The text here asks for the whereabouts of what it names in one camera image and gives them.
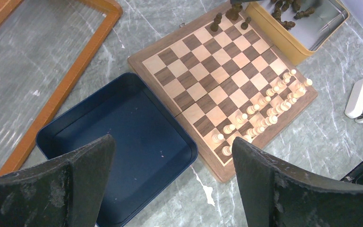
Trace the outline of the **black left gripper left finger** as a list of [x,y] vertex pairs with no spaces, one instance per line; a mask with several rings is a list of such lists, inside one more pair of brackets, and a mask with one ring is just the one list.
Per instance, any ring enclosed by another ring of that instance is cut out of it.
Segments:
[[107,134],[0,177],[0,227],[93,227],[116,151]]

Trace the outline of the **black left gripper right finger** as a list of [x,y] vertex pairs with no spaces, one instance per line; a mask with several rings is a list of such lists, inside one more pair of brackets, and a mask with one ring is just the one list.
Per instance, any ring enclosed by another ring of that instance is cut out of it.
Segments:
[[240,137],[232,153],[250,227],[363,227],[363,185],[309,172]]

